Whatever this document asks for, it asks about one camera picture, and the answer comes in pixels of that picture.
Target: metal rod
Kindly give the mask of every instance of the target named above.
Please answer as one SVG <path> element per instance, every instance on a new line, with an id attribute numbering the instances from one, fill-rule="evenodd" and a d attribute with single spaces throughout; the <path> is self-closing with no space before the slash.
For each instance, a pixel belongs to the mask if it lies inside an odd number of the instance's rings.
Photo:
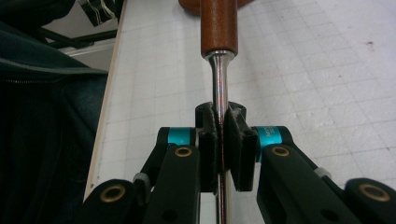
<path id="1" fill-rule="evenodd" d="M 231 205 L 229 171 L 224 158 L 224 119 L 228 109 L 227 66 L 234 55 L 228 50 L 209 52 L 205 59 L 209 61 L 213 74 L 213 105 L 218 114 L 219 122 L 219 172 L 216 193 L 217 222 L 230 224 Z"/>

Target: clamp jaw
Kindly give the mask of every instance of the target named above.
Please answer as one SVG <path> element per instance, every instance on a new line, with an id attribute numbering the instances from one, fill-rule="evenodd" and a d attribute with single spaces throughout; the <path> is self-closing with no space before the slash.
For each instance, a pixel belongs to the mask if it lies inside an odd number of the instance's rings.
<path id="1" fill-rule="evenodd" d="M 367 178 L 341 190 L 294 143 L 286 127 L 248 127 L 247 110 L 229 103 L 224 122 L 226 167 L 237 191 L 252 191 L 265 223 L 395 223 L 396 191 Z M 194 128 L 161 128 L 134 183 L 98 186 L 75 223 L 199 223 L 200 193 L 217 194 L 219 127 L 212 103 L 195 108 Z"/>

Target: black plastic part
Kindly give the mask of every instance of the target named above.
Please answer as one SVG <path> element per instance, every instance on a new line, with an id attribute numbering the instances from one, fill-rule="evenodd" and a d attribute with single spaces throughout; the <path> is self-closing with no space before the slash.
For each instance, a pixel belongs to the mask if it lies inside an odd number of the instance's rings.
<path id="1" fill-rule="evenodd" d="M 93 34 L 93 35 L 84 35 L 84 36 L 80 36 L 80 37 L 74 37 L 74 38 L 68 38 L 70 41 L 73 41 L 74 43 L 77 42 L 80 45 L 85 45 L 85 47 L 93 45 L 94 42 L 96 41 L 101 41 L 101 40 L 107 40 L 107 39 L 112 39 L 112 38 L 116 38 L 117 36 L 117 30 L 112 30 L 112 31 L 105 31 L 102 33 L 98 33 L 98 34 Z M 70 45 L 69 42 L 67 41 L 62 41 L 62 39 L 56 38 L 55 36 L 47 36 L 49 39 L 54 40 L 54 42 L 49 43 L 49 45 L 55 49 L 62 49 L 62 48 L 66 48 L 66 47 L 73 47 L 76 48 L 72 45 Z"/>
<path id="2" fill-rule="evenodd" d="M 344 198 L 361 223 L 396 223 L 396 191 L 382 183 L 367 178 L 351 179 L 346 182 Z"/>
<path id="3" fill-rule="evenodd" d="M 178 156 L 178 150 L 190 150 L 191 154 Z M 199 170 L 198 149 L 192 146 L 169 148 L 143 223 L 199 223 Z"/>
<path id="4" fill-rule="evenodd" d="M 151 186 L 155 186 L 158 173 L 163 165 L 163 158 L 168 149 L 168 134 L 169 128 L 161 128 L 158 131 L 155 147 L 141 170 L 141 173 L 148 175 Z"/>
<path id="5" fill-rule="evenodd" d="M 215 192 L 218 173 L 219 136 L 212 103 L 198 105 L 195 108 L 195 126 L 198 132 L 201 152 L 201 192 Z"/>
<path id="6" fill-rule="evenodd" d="M 227 167 L 233 176 L 237 191 L 252 191 L 254 167 L 258 144 L 258 134 L 245 122 L 246 108 L 230 103 L 225 121 L 225 141 Z"/>
<path id="7" fill-rule="evenodd" d="M 273 147 L 285 148 L 289 155 L 278 156 Z M 360 223 L 300 153 L 286 145 L 264 149 L 257 200 L 267 224 Z"/>
<path id="8" fill-rule="evenodd" d="M 109 187 L 122 185 L 125 193 L 121 198 L 112 203 L 101 200 L 101 194 Z M 139 223 L 141 214 L 137 206 L 136 190 L 134 184 L 126 180 L 112 179 L 99 185 L 78 212 L 75 224 L 113 224 L 113 223 Z"/>

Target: teal strip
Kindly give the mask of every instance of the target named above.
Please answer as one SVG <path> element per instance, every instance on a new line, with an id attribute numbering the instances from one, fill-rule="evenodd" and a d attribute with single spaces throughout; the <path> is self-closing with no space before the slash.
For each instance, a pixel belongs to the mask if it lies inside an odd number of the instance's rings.
<path id="1" fill-rule="evenodd" d="M 189 145 L 191 128 L 170 128 L 168 134 L 168 144 Z"/>
<path id="2" fill-rule="evenodd" d="M 262 162 L 262 151 L 264 148 L 271 144 L 281 144 L 282 135 L 280 135 L 279 129 L 276 126 L 259 126 L 256 127 L 259 133 L 260 140 L 260 157 L 259 162 Z"/>

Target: wooden screwdriver handle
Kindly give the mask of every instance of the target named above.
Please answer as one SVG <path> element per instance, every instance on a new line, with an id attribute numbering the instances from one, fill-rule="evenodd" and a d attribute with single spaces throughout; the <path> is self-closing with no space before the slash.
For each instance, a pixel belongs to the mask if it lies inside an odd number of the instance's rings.
<path id="1" fill-rule="evenodd" d="M 201 0 L 201 54 L 215 50 L 238 53 L 236 0 Z"/>

